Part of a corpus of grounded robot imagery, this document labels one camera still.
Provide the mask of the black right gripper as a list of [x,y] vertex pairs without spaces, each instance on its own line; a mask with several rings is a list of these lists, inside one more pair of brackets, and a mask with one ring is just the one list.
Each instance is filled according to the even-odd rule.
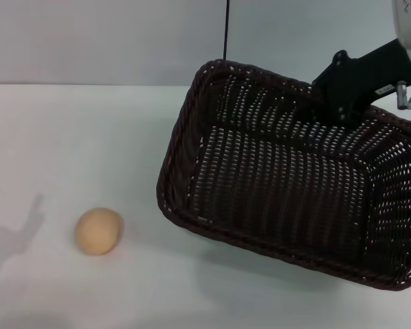
[[365,107],[387,95],[383,89],[405,82],[411,86],[411,55],[397,39],[360,57],[346,50],[334,54],[331,64],[312,82],[323,103],[314,117],[323,125],[358,127]]

